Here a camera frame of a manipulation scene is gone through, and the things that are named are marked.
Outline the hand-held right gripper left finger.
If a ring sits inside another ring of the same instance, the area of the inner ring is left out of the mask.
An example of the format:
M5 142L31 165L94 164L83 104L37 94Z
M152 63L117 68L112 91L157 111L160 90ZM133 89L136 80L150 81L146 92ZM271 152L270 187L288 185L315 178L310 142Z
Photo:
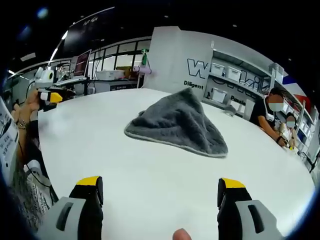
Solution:
M68 197L61 197L44 215L39 240L100 240L103 225L103 178L79 180Z

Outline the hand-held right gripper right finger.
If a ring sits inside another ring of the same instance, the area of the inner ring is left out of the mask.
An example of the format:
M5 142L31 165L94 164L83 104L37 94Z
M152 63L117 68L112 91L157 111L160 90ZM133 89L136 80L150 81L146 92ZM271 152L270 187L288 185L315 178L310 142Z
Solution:
M229 178L218 180L217 223L220 240L283 240L277 219L259 200L253 200L244 184Z

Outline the person's right hand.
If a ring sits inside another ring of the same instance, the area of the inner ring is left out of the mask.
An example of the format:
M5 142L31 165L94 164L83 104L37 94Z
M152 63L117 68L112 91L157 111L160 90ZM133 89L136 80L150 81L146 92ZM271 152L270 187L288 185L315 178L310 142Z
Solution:
M173 233L172 240L192 240L192 238L184 228L180 228Z

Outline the person's left hand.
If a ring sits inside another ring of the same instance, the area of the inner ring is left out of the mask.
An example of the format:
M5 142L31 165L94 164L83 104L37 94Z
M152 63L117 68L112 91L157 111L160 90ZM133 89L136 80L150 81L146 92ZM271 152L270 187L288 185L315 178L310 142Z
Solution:
M38 90L35 89L30 92L23 105L14 104L11 115L16 124L27 124L30 122L31 115L34 111L37 111L40 107L40 98Z

